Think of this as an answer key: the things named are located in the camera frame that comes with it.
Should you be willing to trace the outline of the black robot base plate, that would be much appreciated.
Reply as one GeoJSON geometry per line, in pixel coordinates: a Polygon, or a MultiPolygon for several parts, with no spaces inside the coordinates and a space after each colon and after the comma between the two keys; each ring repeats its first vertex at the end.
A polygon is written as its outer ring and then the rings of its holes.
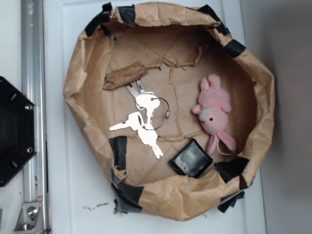
{"type": "Polygon", "coordinates": [[[6,186],[35,153],[35,105],[1,77],[0,186],[6,186]]]}

